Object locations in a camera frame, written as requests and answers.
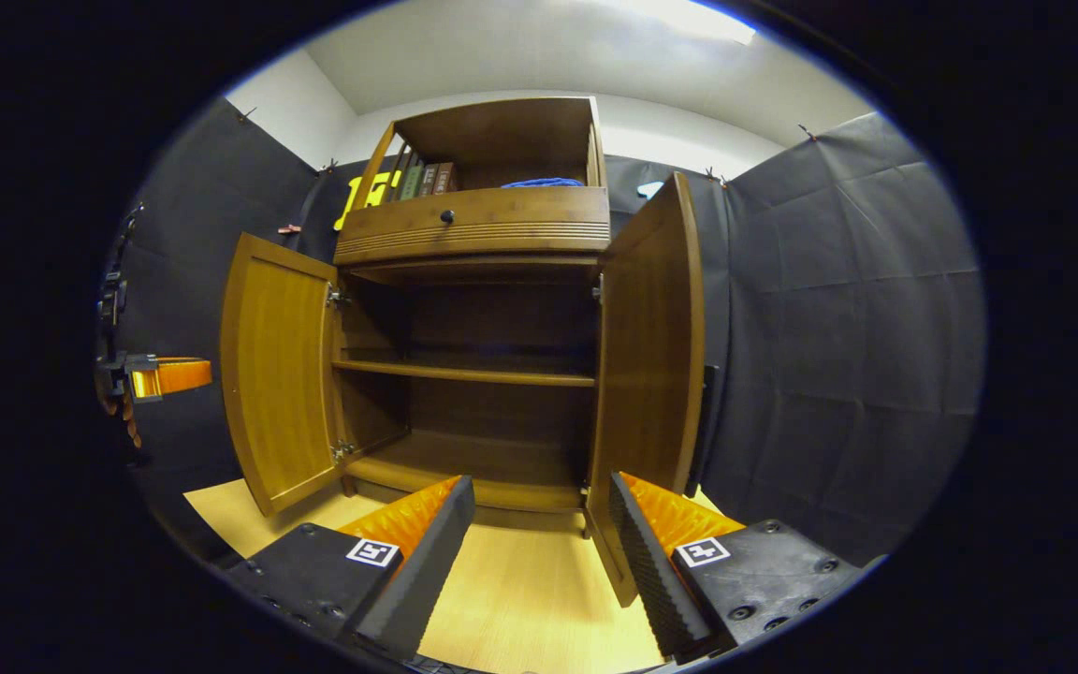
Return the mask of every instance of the drawer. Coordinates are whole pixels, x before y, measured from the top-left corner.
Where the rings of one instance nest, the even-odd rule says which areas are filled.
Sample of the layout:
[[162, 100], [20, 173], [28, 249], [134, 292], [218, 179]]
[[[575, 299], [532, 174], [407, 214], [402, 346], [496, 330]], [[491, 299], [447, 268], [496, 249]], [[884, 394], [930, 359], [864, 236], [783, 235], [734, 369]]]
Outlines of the drawer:
[[[451, 224], [440, 219], [453, 210]], [[606, 188], [468, 189], [347, 214], [334, 264], [470, 252], [598, 252], [610, 244]]]

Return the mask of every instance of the door hinge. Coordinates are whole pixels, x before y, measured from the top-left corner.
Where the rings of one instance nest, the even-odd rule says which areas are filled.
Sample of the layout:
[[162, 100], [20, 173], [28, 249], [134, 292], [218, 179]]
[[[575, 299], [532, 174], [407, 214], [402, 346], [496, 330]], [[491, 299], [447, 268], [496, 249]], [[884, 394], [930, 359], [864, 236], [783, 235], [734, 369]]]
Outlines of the door hinge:
[[356, 451], [356, 444], [354, 443], [340, 443], [333, 444], [330, 448], [330, 463], [333, 465], [341, 465], [344, 457], [350, 455]]
[[343, 306], [344, 304], [351, 304], [351, 295], [347, 294], [343, 289], [335, 290], [335, 287], [330, 285], [330, 280], [327, 281], [327, 298], [323, 299], [322, 306], [329, 307], [335, 304], [335, 306]]

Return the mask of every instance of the wooden cabinet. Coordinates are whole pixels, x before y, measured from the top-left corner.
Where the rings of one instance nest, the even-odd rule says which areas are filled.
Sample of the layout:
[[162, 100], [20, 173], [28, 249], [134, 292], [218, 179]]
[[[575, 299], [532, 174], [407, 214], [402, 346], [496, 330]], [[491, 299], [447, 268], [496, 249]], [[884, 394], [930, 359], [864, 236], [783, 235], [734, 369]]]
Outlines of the wooden cabinet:
[[[334, 266], [247, 235], [236, 249], [223, 399], [252, 498], [270, 515], [342, 474], [413, 492], [470, 473], [481, 507], [585, 512], [628, 605], [608, 474], [683, 491], [697, 430], [705, 318], [685, 178], [610, 242], [592, 99], [403, 120], [369, 170], [393, 129], [471, 189], [353, 210]], [[586, 184], [490, 188], [544, 175]], [[437, 224], [444, 209], [455, 222]], [[542, 229], [556, 225], [581, 230]]]

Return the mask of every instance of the light wood floor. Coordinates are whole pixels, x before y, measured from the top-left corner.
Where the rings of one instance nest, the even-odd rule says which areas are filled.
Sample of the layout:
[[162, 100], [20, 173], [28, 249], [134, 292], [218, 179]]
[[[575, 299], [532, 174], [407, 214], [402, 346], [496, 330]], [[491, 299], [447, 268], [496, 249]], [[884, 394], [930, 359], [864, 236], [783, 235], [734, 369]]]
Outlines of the light wood floor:
[[[403, 494], [337, 482], [277, 515], [260, 514], [243, 479], [185, 493], [245, 558], [303, 522], [337, 528]], [[718, 509], [700, 491], [694, 501]], [[662, 664], [641, 599], [621, 608], [580, 514], [479, 508], [419, 644], [426, 657], [473, 670], [613, 674]]]

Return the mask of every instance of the ceiling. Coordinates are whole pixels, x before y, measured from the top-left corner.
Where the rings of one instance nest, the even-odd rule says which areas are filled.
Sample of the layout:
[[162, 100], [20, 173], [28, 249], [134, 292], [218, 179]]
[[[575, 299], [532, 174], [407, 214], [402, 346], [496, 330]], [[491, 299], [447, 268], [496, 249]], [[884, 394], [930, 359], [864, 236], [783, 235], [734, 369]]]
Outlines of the ceiling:
[[357, 114], [452, 94], [582, 91], [697, 112], [780, 146], [872, 107], [758, 32], [694, 38], [591, 0], [405, 0], [321, 33], [307, 52]]

